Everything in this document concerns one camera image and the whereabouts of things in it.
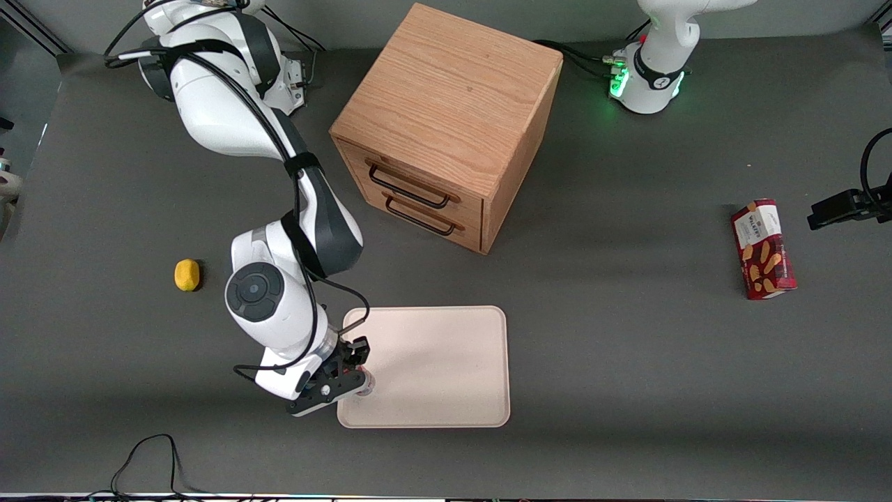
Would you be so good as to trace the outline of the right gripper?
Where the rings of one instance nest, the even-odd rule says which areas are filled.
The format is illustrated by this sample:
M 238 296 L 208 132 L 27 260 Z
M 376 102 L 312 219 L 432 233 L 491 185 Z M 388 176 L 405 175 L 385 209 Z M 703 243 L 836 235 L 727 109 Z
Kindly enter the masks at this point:
M 322 341 L 300 358 L 299 352 L 282 356 L 266 347 L 255 384 L 289 402 L 337 402 L 353 396 L 354 388 L 367 387 L 367 373 L 356 367 L 366 363 L 370 350 L 365 336 L 348 345 Z

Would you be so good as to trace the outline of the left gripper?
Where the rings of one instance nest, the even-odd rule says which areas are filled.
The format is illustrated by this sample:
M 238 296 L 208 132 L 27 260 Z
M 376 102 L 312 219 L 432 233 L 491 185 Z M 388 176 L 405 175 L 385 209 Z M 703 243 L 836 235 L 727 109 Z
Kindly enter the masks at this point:
M 878 223 L 891 222 L 891 188 L 844 190 L 829 197 L 827 202 L 813 204 L 807 222 L 812 231 L 818 231 L 848 220 L 861 220 L 863 209 L 868 218 L 876 218 Z

